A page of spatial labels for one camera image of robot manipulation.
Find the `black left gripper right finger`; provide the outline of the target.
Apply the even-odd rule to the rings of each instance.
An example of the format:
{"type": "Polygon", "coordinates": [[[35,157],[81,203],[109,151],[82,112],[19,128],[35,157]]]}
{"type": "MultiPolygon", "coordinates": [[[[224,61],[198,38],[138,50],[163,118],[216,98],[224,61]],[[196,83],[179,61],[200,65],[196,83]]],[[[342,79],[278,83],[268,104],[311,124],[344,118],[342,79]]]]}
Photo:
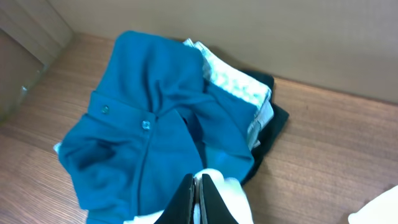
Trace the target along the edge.
{"type": "Polygon", "coordinates": [[[198,192],[201,224],[238,224],[208,174],[202,175],[198,192]]]}

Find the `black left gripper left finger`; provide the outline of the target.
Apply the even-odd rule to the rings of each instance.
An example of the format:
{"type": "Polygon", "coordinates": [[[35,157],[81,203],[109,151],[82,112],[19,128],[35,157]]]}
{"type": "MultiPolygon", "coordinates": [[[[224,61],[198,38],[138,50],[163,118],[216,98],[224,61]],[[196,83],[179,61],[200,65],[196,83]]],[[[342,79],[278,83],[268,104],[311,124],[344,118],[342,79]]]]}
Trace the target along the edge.
{"type": "Polygon", "coordinates": [[[187,174],[154,224],[193,224],[194,206],[195,181],[192,174],[187,174]]]}

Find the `white t-shirt black print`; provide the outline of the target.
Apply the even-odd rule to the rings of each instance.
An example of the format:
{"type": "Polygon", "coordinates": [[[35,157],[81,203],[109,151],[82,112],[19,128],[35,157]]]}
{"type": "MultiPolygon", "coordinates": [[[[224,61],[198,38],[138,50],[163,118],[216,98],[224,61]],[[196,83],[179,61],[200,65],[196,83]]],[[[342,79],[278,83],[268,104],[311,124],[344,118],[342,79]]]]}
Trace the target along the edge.
{"type": "MultiPolygon", "coordinates": [[[[224,178],[220,171],[204,169],[193,175],[195,181],[195,206],[193,224],[200,223],[199,183],[202,175],[208,174],[238,224],[253,224],[251,209],[246,194],[235,178],[224,178]]],[[[150,215],[136,216],[124,224],[154,224],[164,210],[150,215]]],[[[363,208],[348,215],[349,224],[397,223],[397,187],[393,187],[369,201],[363,208]]]]}

